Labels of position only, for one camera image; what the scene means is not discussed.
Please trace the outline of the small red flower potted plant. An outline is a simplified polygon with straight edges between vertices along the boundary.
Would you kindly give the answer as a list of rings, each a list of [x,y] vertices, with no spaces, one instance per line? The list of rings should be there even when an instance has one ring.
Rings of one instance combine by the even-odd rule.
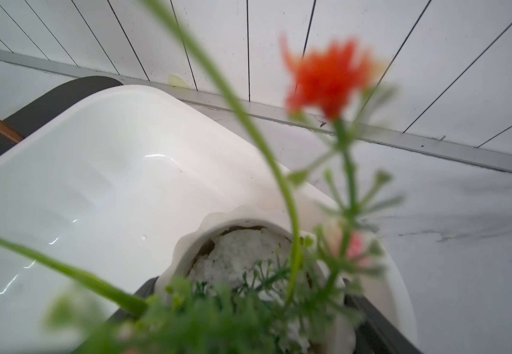
[[[286,96],[286,109],[294,121],[304,121],[304,110],[321,110],[335,136],[328,151],[306,168],[283,173],[275,162],[263,134],[249,118],[240,100],[200,43],[158,1],[145,6],[176,37],[214,82],[235,116],[263,154],[286,203],[291,223],[291,253],[254,253],[254,261],[235,271],[232,280],[224,274],[195,277],[195,266],[175,271],[161,294],[148,297],[145,313],[135,322],[125,322],[114,331],[117,341],[106,353],[304,353],[311,345],[324,345],[339,319],[360,325],[362,314],[343,304],[346,292],[361,294],[359,275],[379,276],[384,267],[380,244],[364,241],[358,218],[401,203],[396,196],[380,202],[375,197],[392,177],[379,171],[371,188],[361,194],[353,144],[361,137],[363,114],[352,124],[343,120],[346,106],[355,96],[368,99],[384,64],[358,40],[333,41],[325,50],[299,58],[283,41],[281,51],[294,88]],[[329,220],[309,236],[300,231],[294,191],[306,177],[333,156],[340,156],[347,178],[348,200],[337,199],[326,207]],[[36,260],[70,278],[95,276],[62,263],[36,250],[0,238],[0,247]],[[58,300],[48,318],[53,328],[71,326],[71,297]]]

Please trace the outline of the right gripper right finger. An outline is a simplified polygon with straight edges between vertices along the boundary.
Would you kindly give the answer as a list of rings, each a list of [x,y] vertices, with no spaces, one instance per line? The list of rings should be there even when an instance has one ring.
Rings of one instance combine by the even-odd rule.
[[[364,317],[355,330],[354,353],[421,354],[366,297],[346,292],[345,306],[359,311]]]

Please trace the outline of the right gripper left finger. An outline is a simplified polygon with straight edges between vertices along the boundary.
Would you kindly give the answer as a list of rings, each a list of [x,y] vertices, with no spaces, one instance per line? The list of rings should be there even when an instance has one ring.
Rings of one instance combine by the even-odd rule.
[[[75,276],[71,290],[71,327],[85,341],[76,352],[106,353],[114,331],[125,322],[135,322],[148,308],[145,297],[154,291],[155,279],[148,280],[136,294],[96,276]]]

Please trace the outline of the white rectangular storage tray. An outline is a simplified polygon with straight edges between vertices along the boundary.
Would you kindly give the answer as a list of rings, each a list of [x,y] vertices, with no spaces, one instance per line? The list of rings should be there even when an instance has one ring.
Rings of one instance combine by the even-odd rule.
[[[169,94],[118,86],[67,109],[0,156],[0,237],[82,268],[128,293],[175,267],[195,232],[265,225],[291,232],[258,149]],[[367,298],[418,345],[389,255]],[[43,318],[71,280],[0,247],[0,353],[70,352],[77,335]]]

